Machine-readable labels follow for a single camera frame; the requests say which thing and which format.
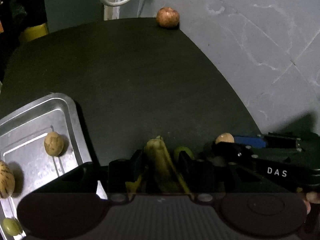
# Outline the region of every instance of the green lime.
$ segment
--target green lime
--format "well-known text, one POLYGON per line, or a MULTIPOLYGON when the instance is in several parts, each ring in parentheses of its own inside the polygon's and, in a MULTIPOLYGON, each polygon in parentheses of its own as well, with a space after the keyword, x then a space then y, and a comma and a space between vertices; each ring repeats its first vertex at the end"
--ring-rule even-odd
POLYGON ((5 218, 2 222, 4 231, 10 236, 17 236, 22 233, 17 220, 13 218, 5 218))
POLYGON ((175 160, 176 162, 179 161, 179 154, 180 154, 180 152, 182 152, 182 151, 185 151, 192 160, 195 159, 195 157, 193 156, 192 151, 191 151, 188 147, 179 146, 179 147, 177 147, 177 148, 174 150, 174 152, 173 152, 173 158, 174 158, 174 160, 175 160))

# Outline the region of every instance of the stainless steel tray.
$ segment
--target stainless steel tray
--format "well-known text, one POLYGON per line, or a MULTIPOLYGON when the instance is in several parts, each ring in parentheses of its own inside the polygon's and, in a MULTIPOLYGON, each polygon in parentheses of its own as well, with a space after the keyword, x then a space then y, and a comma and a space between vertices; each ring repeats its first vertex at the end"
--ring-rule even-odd
MULTIPOLYGON (((0 223, 17 218, 16 207, 28 193, 84 162, 90 162, 76 105, 60 93, 40 98, 0 120, 0 159, 12 169, 16 186, 13 195, 1 199, 0 223), (65 147, 58 157, 50 157, 44 150, 44 137, 55 131, 63 136, 65 147)), ((106 199, 98 183, 97 194, 106 199)), ((19 240, 25 236, 8 236, 0 227, 4 240, 19 240)))

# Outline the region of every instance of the white logo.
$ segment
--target white logo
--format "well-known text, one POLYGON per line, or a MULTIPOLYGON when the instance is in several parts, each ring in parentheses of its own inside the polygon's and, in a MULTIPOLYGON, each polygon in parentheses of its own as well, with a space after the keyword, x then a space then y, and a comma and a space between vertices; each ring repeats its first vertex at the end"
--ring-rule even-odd
POLYGON ((162 203, 163 201, 165 201, 165 198, 160 198, 160 199, 157 199, 158 202, 162 203))
MULTIPOLYGON (((272 174, 272 168, 268 167, 268 174, 272 174)), ((278 175, 279 176, 279 170, 276 169, 275 173, 273 175, 278 175)), ((282 171, 282 177, 286 177, 287 176, 287 171, 283 170, 282 171)))

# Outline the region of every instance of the tabletop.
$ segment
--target tabletop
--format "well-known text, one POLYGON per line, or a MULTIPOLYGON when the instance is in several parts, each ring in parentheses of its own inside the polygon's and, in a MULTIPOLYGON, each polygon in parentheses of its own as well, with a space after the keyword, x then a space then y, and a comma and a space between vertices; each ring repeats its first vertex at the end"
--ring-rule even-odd
POLYGON ((61 30, 20 46, 0 94, 0 118, 52 92, 70 96, 92 158, 130 158, 149 139, 194 153, 224 132, 259 129, 212 62, 154 18, 61 30))

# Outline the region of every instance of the yellow container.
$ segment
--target yellow container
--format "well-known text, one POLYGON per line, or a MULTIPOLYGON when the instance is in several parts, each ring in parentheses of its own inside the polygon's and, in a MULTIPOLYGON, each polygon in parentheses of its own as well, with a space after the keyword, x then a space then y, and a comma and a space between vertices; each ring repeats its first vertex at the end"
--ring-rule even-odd
POLYGON ((28 27, 20 34, 19 41, 23 44, 27 41, 32 41, 36 38, 45 36, 48 33, 49 31, 46 23, 34 27, 28 27))

